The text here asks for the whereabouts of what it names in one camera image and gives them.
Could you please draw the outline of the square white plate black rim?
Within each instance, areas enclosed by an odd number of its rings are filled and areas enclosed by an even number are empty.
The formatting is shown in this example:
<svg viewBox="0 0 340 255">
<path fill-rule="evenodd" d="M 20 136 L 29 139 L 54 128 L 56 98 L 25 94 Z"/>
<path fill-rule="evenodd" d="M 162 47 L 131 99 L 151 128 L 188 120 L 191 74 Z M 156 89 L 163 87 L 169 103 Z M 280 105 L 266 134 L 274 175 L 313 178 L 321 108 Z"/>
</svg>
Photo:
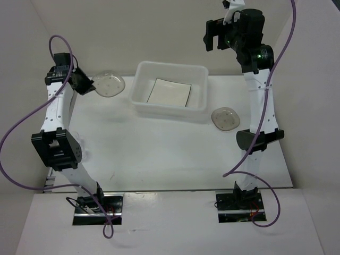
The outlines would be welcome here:
<svg viewBox="0 0 340 255">
<path fill-rule="evenodd" d="M 157 78 L 148 97 L 147 103 L 186 107 L 191 87 L 192 84 L 178 83 Z"/>
</svg>

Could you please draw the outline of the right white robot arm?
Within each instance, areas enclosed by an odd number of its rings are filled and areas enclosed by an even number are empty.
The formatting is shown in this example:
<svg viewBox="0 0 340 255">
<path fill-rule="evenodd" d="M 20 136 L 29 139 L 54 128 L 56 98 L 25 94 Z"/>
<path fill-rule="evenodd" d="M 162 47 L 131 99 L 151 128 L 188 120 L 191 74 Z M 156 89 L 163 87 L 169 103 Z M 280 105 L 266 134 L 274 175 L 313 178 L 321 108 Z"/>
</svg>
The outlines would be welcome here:
<svg viewBox="0 0 340 255">
<path fill-rule="evenodd" d="M 275 60 L 272 47 L 262 42 L 264 23 L 260 10 L 231 4 L 224 18 L 207 21 L 203 37 L 208 52 L 213 49 L 215 37 L 218 49 L 235 51 L 250 95 L 250 127 L 236 134 L 242 159 L 230 171 L 235 173 L 239 169 L 242 175 L 233 189 L 233 204 L 239 209 L 246 208 L 257 198 L 256 176 L 263 152 L 268 144 L 284 137 L 275 117 L 271 90 Z"/>
</svg>

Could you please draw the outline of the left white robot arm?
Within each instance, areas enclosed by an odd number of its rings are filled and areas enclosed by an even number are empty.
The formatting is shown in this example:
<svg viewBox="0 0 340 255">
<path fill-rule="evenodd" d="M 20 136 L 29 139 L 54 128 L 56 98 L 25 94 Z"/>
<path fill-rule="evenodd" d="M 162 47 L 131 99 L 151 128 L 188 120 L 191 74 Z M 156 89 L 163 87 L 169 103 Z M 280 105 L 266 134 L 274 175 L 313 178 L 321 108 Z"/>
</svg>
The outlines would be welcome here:
<svg viewBox="0 0 340 255">
<path fill-rule="evenodd" d="M 31 136 L 31 142 L 45 166 L 75 185 L 81 210 L 98 213 L 105 208 L 106 199 L 98 182 L 84 168 L 81 146 L 69 132 L 74 96 L 92 92 L 95 86 L 78 66 L 71 64 L 72 58 L 69 53 L 53 56 L 55 65 L 45 77 L 51 103 L 41 130 Z"/>
</svg>

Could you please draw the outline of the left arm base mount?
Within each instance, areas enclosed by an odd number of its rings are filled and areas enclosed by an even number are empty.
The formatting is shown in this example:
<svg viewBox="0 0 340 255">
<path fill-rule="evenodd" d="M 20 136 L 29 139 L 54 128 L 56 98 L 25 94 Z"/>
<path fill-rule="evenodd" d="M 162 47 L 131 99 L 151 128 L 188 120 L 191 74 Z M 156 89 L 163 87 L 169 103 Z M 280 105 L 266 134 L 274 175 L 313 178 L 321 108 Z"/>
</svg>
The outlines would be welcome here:
<svg viewBox="0 0 340 255">
<path fill-rule="evenodd" d="M 87 206 L 80 205 L 80 199 L 66 198 L 67 201 L 74 207 L 73 223 L 74 226 L 87 225 L 105 225 L 108 223 L 103 211 L 98 207 L 94 210 Z M 123 211 L 123 194 L 122 193 L 105 193 L 103 208 L 113 225 L 122 224 Z"/>
</svg>

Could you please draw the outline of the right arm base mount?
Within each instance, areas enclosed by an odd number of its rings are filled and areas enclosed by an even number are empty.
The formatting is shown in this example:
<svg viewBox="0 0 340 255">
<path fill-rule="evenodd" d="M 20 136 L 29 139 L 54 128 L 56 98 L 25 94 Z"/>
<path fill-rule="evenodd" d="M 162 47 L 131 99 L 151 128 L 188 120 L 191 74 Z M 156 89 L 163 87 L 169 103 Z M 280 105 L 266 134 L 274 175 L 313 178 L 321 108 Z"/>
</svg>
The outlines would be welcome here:
<svg viewBox="0 0 340 255">
<path fill-rule="evenodd" d="M 219 223 L 251 222 L 254 217 L 256 222 L 265 222 L 266 213 L 261 193 L 258 192 L 254 199 L 238 204 L 231 190 L 216 191 L 216 202 Z"/>
</svg>

